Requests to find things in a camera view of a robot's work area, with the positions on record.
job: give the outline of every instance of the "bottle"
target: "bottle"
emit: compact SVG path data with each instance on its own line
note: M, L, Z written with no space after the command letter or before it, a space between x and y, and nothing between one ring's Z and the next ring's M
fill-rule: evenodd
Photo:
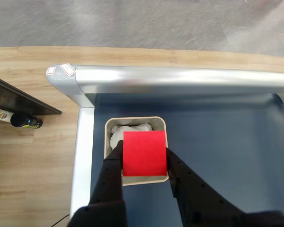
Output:
M14 113L10 119L10 123L14 127L23 127L31 129L38 129L43 124L41 119L26 113Z

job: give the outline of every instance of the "silver metal frame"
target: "silver metal frame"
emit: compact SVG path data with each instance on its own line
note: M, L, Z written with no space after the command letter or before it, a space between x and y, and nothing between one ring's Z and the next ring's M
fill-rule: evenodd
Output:
M71 216L90 199L94 98L96 93L267 94L284 102L284 73L191 68L77 66L68 76L60 65L49 82L80 107L71 192Z

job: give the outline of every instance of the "beige container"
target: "beige container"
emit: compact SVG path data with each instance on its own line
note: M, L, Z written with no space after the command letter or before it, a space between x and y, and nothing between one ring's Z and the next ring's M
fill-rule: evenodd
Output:
M104 140L104 158L106 158L112 151L109 141L112 136L111 130L114 126L137 126L140 124L150 124L154 131L165 131L166 147L167 144L167 134L166 125L162 118L160 117L124 117L124 118L111 118L105 124L105 140ZM123 176L123 186L144 184L144 183L159 183L164 182L169 178L168 174L166 176Z

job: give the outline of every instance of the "blue tray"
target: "blue tray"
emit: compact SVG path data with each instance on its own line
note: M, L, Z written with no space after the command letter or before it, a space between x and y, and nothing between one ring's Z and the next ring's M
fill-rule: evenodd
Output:
M284 212L284 104L278 95L98 94L91 192L113 117L162 117L169 148L245 212ZM182 226L169 180L123 187L129 226Z

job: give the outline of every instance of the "white cloth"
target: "white cloth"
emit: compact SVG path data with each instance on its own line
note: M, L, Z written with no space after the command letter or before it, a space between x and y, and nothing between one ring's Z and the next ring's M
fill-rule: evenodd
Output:
M140 124L138 126L114 126L112 128L112 137L110 138L110 146L114 149L120 140L123 140L123 132L125 131L152 131L150 124Z

